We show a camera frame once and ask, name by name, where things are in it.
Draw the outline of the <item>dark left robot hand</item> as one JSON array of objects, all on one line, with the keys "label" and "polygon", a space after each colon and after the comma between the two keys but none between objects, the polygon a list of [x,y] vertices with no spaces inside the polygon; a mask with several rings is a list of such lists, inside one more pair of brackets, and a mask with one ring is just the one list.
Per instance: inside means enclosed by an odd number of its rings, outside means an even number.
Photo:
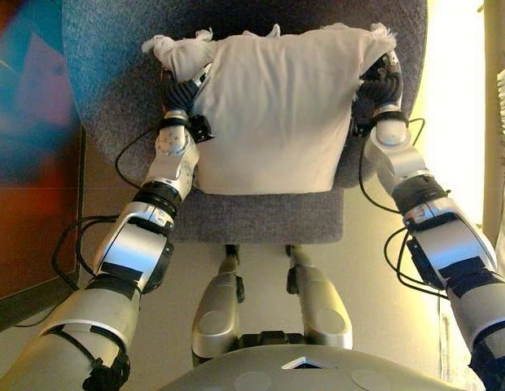
[{"label": "dark left robot hand", "polygon": [[162,69],[161,81],[161,104],[163,108],[163,118],[177,118],[189,120],[189,114],[193,108],[195,97],[209,75],[213,63],[207,63],[195,75],[186,81],[178,81],[170,70]]}]

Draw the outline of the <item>dark right robot hand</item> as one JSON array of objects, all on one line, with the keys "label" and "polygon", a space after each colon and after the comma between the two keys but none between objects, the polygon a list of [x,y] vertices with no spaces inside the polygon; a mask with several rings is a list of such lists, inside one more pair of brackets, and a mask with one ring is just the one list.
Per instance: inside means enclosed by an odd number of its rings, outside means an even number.
[{"label": "dark right robot hand", "polygon": [[402,68],[396,51],[382,55],[358,80],[353,101],[353,119],[368,126],[385,108],[401,109],[403,94]]}]

